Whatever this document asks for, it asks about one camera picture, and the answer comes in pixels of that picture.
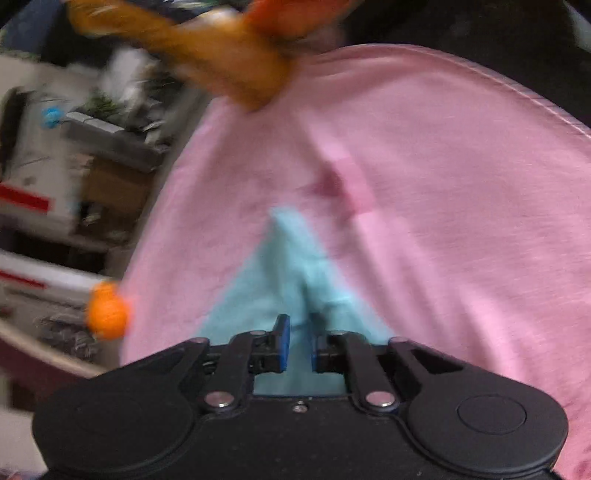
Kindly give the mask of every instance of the orange ball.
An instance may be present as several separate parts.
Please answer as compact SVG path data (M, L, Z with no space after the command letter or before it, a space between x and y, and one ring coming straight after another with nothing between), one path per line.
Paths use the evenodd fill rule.
M125 335L129 319L129 307L117 295L113 282L99 283L88 302L86 324L98 337L115 340Z

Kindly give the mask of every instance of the pink cloth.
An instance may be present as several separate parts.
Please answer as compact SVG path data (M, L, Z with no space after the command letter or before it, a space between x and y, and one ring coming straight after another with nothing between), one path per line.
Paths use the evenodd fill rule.
M589 479L590 158L588 130L459 59L307 59L262 111L217 101L179 159L124 281L124 360L194 335L294 206L395 332L553 395L558 471Z

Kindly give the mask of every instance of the red stripe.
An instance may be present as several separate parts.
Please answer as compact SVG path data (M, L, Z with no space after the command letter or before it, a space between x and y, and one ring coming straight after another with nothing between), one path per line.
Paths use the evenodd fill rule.
M23 190L9 187L7 185L0 184L0 200L14 203L15 205L19 205L30 210L36 210L42 213L49 212L48 198L32 195Z
M10 280L10 281L22 283L22 284L27 285L29 287L47 288L47 285L45 285L44 283L41 283L36 280L30 280L29 278L25 278L25 277L20 277L18 275L13 275L11 273L5 272L4 270L0 270L0 278L2 278L4 280Z

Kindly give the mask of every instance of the light blue cloth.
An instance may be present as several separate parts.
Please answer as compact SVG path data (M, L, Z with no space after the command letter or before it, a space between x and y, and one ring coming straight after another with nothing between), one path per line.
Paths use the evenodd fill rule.
M321 313L325 325L312 325L309 313ZM291 209L271 212L267 238L247 260L223 300L212 310L198 335L213 345L237 333L271 330L277 315L291 317L287 371L258 375L255 393L265 395L332 395L345 392L343 377L312 371L313 331L348 330L372 343L386 343L392 332L337 279L330 260Z

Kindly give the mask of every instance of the plush toy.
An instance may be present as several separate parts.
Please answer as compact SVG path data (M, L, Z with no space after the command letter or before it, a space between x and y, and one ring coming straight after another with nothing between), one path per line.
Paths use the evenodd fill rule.
M239 14L229 8L192 6L201 2L65 1L80 33L117 35L139 44L185 79L251 110L272 100L292 75L293 59L277 40L303 37L349 4L349 0L256 0Z

